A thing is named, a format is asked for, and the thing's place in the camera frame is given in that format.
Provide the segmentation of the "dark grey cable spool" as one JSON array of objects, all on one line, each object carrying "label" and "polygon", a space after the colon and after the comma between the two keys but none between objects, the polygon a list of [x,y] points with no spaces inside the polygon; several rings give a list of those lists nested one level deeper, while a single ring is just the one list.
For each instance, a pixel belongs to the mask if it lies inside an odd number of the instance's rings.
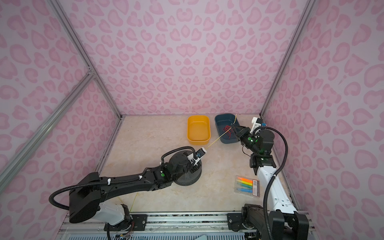
[{"label": "dark grey cable spool", "polygon": [[201,175],[202,175],[202,168],[200,171],[197,171],[193,174],[187,172],[182,177],[174,181],[174,183],[179,186],[190,186],[196,183],[200,179]]}]

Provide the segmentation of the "yellow plastic tray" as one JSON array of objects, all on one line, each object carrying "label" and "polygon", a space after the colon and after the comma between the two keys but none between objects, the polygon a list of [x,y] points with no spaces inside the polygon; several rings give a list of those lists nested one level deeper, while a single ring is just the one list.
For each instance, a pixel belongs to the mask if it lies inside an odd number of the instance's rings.
[{"label": "yellow plastic tray", "polygon": [[190,144],[202,146],[211,139],[210,119],[207,116],[190,116],[187,122],[187,139]]}]

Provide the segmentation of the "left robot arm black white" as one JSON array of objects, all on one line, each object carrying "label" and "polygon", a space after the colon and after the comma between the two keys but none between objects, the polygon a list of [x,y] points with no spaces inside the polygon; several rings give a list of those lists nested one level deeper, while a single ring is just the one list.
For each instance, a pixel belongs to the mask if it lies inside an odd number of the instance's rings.
[{"label": "left robot arm black white", "polygon": [[69,193],[70,223],[91,219],[101,209],[101,203],[121,195],[157,191],[173,183],[193,185],[202,174],[202,162],[189,160],[190,155],[193,155],[191,151],[175,153],[169,162],[136,175],[100,177],[97,172],[88,174]]}]

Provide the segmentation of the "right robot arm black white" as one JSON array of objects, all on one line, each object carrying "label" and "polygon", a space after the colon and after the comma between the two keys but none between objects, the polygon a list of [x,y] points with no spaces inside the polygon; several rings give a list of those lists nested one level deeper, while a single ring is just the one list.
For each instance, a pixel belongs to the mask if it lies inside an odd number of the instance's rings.
[{"label": "right robot arm black white", "polygon": [[[254,130],[235,124],[231,128],[241,145],[252,152],[250,167],[265,189],[261,206],[243,206],[242,224],[257,229],[258,237],[262,240],[306,240],[309,220],[292,204],[279,179],[288,158],[286,138],[278,130],[264,125]],[[279,165],[276,165],[272,156],[275,135],[279,135],[285,145],[283,161]]]}]

